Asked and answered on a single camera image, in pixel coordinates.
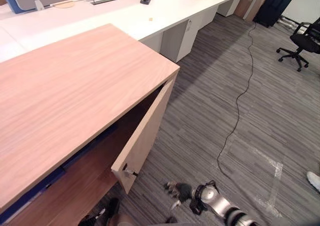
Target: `open cabinet door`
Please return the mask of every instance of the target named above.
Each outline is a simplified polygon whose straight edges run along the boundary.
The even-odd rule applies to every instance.
[[[174,75],[164,84],[111,167],[112,172],[127,194],[155,142],[176,76]]]

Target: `chair base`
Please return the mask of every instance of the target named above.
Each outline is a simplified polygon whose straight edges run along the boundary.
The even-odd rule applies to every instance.
[[[280,51],[285,51],[288,54],[279,58],[278,61],[282,62],[283,58],[293,58],[297,61],[298,65],[299,65],[299,68],[297,69],[297,71],[300,72],[302,69],[301,61],[305,63],[305,65],[304,65],[305,68],[308,68],[308,66],[309,66],[309,62],[307,60],[305,60],[302,56],[299,55],[302,50],[303,50],[302,48],[298,48],[295,52],[293,52],[288,49],[280,47],[276,50],[277,53],[280,53]]]

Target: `blue edge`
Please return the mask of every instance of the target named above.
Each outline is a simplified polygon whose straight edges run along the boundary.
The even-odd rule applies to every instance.
[[[7,1],[8,5],[10,6],[11,10],[15,13],[15,14],[20,14],[23,12],[29,12],[29,11],[34,11],[36,9],[36,7],[31,8],[29,10],[23,10],[19,7],[18,3],[16,0],[5,0]]]
[[[89,150],[93,149],[98,143],[110,135],[113,131],[117,129],[117,123],[114,123],[108,127],[105,131],[99,134],[90,143],[76,152],[71,158],[65,161],[56,170],[50,173],[42,181],[40,181],[36,186],[22,195],[14,204],[7,208],[2,214],[0,214],[0,225],[2,225],[7,219],[9,219],[15,212],[17,212],[22,206],[29,202],[38,193],[43,193],[49,188],[54,182],[61,178],[65,173],[66,169],[69,168],[73,163],[75,163],[81,156],[87,153]]]

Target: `black cabinet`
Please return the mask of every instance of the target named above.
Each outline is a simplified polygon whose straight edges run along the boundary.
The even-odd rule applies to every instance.
[[[265,27],[273,26],[291,0],[265,0],[253,21]]]

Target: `wood grain tabletop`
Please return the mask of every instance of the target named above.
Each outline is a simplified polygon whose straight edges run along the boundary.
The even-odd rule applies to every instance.
[[[0,64],[0,213],[179,69],[111,24]]]

